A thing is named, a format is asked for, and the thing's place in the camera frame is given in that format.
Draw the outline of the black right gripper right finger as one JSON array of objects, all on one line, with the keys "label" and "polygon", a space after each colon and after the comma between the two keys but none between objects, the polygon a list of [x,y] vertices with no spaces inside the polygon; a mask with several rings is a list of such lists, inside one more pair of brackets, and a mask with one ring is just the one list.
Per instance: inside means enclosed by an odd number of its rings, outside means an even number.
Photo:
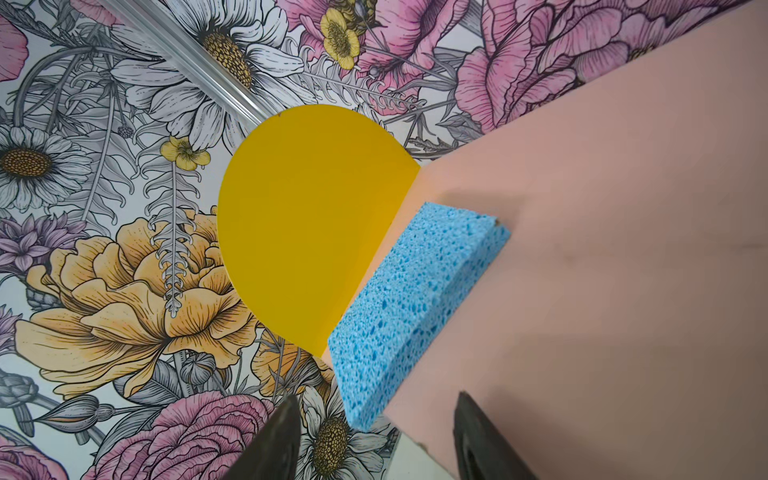
[{"label": "black right gripper right finger", "polygon": [[466,391],[458,396],[453,436],[461,480],[538,479]]}]

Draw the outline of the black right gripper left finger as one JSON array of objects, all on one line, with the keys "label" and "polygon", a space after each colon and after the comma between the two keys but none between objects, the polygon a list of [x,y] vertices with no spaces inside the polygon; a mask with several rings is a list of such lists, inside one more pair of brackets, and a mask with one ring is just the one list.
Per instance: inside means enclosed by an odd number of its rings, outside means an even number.
[{"label": "black right gripper left finger", "polygon": [[289,395],[227,471],[224,480],[292,480],[300,442],[299,402],[296,396]]}]

